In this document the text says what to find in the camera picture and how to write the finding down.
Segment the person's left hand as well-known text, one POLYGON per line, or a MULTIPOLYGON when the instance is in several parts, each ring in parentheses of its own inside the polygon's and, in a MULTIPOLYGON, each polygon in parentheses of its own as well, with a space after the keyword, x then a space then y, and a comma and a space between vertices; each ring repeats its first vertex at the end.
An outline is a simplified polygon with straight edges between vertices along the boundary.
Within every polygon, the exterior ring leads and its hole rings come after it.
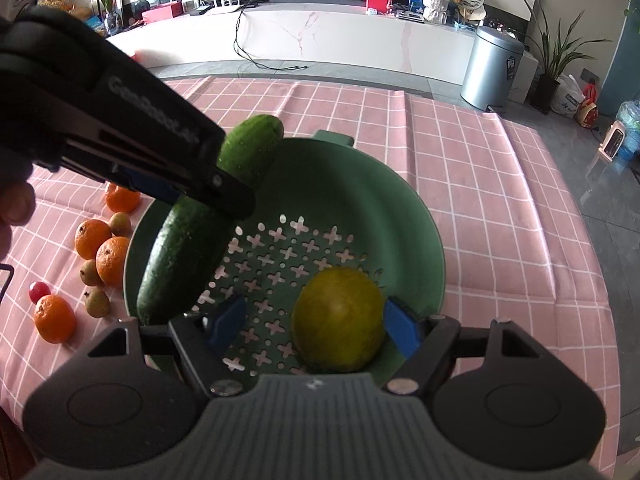
POLYGON ((32 163, 10 152, 0 162, 0 257, 6 258, 12 245, 12 228, 24 226, 35 211, 34 188, 28 183, 32 163))

